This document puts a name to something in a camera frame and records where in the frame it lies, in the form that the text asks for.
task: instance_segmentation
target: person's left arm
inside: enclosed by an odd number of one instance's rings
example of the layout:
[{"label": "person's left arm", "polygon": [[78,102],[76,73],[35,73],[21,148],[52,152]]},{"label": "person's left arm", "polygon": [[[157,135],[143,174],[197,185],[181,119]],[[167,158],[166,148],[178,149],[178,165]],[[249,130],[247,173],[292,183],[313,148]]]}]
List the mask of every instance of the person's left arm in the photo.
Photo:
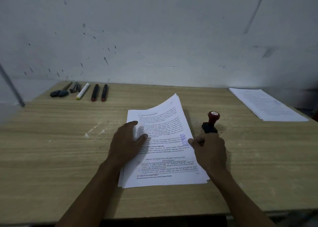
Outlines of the person's left arm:
[{"label": "person's left arm", "polygon": [[133,140],[133,127],[137,121],[121,126],[114,134],[107,159],[55,227],[99,226],[109,199],[117,186],[120,169],[133,159],[147,139],[143,134]]}]

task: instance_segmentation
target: table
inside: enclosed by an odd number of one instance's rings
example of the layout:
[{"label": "table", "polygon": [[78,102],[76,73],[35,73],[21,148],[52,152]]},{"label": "table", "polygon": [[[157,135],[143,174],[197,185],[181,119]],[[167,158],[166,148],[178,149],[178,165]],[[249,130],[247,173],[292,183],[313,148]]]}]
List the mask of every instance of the table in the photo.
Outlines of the table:
[{"label": "table", "polygon": [[[80,101],[76,94],[49,96],[66,84],[58,83],[1,127],[0,224],[58,221],[106,158],[127,110],[154,107],[174,93],[194,135],[209,111],[220,113],[216,128],[231,172],[262,210],[318,207],[318,123],[313,120],[262,121],[227,89],[109,84],[106,102],[100,101],[101,90],[98,101],[90,101],[94,85]],[[229,210],[209,181],[118,188],[105,217],[215,213]]]}]

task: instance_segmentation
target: stack of paper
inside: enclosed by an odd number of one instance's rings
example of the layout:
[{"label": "stack of paper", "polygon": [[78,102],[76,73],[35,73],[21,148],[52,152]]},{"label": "stack of paper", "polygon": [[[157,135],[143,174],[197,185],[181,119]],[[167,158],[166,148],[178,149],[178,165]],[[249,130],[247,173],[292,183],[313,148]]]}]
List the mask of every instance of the stack of paper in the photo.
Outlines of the stack of paper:
[{"label": "stack of paper", "polygon": [[147,133],[148,139],[139,154],[121,170],[119,187],[207,182],[209,177],[188,144],[192,134],[176,94],[154,108],[129,110],[127,122],[130,121],[138,121],[134,138]]},{"label": "stack of paper", "polygon": [[262,90],[229,90],[240,99],[256,116],[264,121],[308,121],[283,103]]}]

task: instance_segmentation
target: white marker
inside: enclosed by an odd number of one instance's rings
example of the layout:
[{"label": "white marker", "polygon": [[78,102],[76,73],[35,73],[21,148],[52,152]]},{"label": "white marker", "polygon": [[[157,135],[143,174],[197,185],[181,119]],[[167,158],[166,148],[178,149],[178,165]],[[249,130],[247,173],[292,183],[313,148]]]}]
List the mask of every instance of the white marker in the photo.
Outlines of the white marker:
[{"label": "white marker", "polygon": [[86,92],[87,88],[89,86],[89,83],[86,83],[86,85],[83,87],[83,89],[80,91],[80,93],[77,95],[76,100],[79,100],[82,95],[84,94],[84,92]]}]

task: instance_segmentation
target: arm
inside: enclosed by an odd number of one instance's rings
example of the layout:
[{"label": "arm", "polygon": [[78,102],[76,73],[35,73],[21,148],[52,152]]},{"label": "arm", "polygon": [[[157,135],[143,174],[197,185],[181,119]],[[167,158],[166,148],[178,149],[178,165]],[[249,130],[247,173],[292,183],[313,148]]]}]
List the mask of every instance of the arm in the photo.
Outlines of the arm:
[{"label": "arm", "polygon": [[188,142],[194,148],[197,162],[221,192],[239,227],[275,226],[227,171],[225,143],[218,134],[203,134]]},{"label": "arm", "polygon": [[55,227],[99,226],[109,199],[117,186],[120,169],[133,159],[147,139],[147,134],[133,140],[137,121],[121,126],[114,134],[107,159]]}]

